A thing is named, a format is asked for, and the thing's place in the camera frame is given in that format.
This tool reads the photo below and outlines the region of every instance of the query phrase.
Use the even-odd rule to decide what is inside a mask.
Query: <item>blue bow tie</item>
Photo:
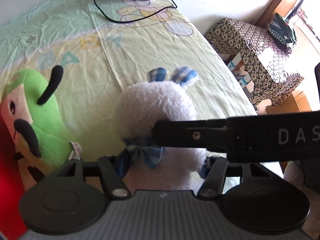
[[[156,145],[151,138],[147,138],[142,142],[137,142],[134,139],[124,139],[124,142],[127,145],[132,164],[136,162],[139,155],[142,156],[150,169],[154,169],[159,163],[163,148]]]

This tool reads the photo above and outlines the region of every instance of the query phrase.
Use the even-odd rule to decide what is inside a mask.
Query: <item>white lettering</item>
[[[313,134],[317,136],[316,138],[312,138],[314,142],[317,142],[320,139],[320,132],[317,132],[316,129],[320,129],[320,126],[315,125],[312,129]]]
[[[304,132],[302,130],[302,127],[300,127],[299,129],[299,132],[298,132],[298,135],[297,135],[297,139],[296,139],[296,143],[299,141],[299,140],[303,140],[303,142],[306,142],[306,138],[304,136]]]
[[[285,133],[285,140],[282,139],[282,134]],[[286,144],[289,141],[289,131],[287,129],[279,129],[279,145]]]

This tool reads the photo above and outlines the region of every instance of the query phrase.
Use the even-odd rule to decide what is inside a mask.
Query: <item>white fur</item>
[[[121,138],[146,138],[158,121],[196,120],[196,110],[180,85],[172,81],[142,82],[121,93],[113,120]],[[168,147],[153,170],[138,159],[124,182],[131,192],[191,189],[191,172],[198,171],[205,158],[203,149]]]

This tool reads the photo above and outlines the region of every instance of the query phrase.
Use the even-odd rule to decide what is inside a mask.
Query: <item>blue plaid ear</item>
[[[180,86],[190,85],[198,79],[197,72],[189,67],[179,67],[173,74],[171,80]]]
[[[167,75],[167,70],[164,69],[163,67],[155,68],[148,72],[148,81],[149,82],[164,81],[166,75]]]

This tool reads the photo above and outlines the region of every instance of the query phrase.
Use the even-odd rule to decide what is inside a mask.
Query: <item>gray ribbed panel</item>
[[[246,232],[231,224],[216,203],[198,200],[189,191],[138,191],[127,201],[112,202],[98,222],[81,232],[55,237],[28,231],[21,238],[40,239],[310,240],[300,230],[281,236]]]

